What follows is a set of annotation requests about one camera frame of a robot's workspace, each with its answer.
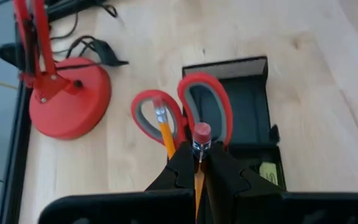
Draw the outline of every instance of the pencil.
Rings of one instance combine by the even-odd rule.
[[[163,105],[162,98],[159,96],[153,98],[153,105],[158,124],[160,125],[162,139],[165,148],[167,149],[168,158],[171,159],[175,153],[175,145],[173,144],[172,133],[168,123],[167,111]]]

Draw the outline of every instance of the lamp base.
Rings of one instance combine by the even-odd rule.
[[[87,58],[68,58],[56,67],[94,63]],[[74,139],[91,131],[107,110],[111,97],[108,73],[100,66],[62,70],[58,73],[68,80],[79,80],[77,94],[61,91],[41,103],[30,99],[30,117],[33,125],[43,134],[57,139]]]

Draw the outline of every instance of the scissors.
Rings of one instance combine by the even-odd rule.
[[[138,125],[138,127],[146,135],[148,135],[148,137],[164,145],[162,133],[149,123],[143,115],[141,109],[142,105],[146,101],[152,101],[156,97],[161,98],[164,107],[166,107],[172,115],[174,126],[172,137],[175,149],[177,150],[183,141],[187,141],[185,128],[189,126],[191,133],[193,133],[195,124],[200,122],[200,115],[198,113],[196,103],[190,93],[192,88],[198,86],[203,86],[208,89],[218,103],[218,107],[221,112],[222,130],[220,136],[217,138],[217,141],[223,142],[226,147],[231,140],[233,129],[233,113],[229,97],[218,79],[205,72],[187,74],[178,84],[178,96],[183,104],[187,117],[182,115],[178,103],[176,103],[176,101],[168,93],[160,90],[145,90],[140,92],[132,101],[132,118],[134,119],[136,125]]]

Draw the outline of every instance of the sticker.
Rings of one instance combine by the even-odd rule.
[[[263,162],[262,165],[260,165],[259,174],[261,177],[265,178],[271,183],[278,185],[276,164],[271,162]]]

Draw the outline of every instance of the wooden surface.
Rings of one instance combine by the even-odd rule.
[[[80,34],[106,40],[130,65],[108,68],[111,104],[90,133],[73,141],[34,128],[21,224],[73,194],[144,190],[165,149],[135,125],[133,97],[161,89],[175,99],[184,65],[267,54],[268,105],[278,124],[289,191],[358,191],[358,33],[335,0],[121,0],[80,13]],[[53,24],[69,30],[73,17]],[[151,107],[144,110],[151,118]]]

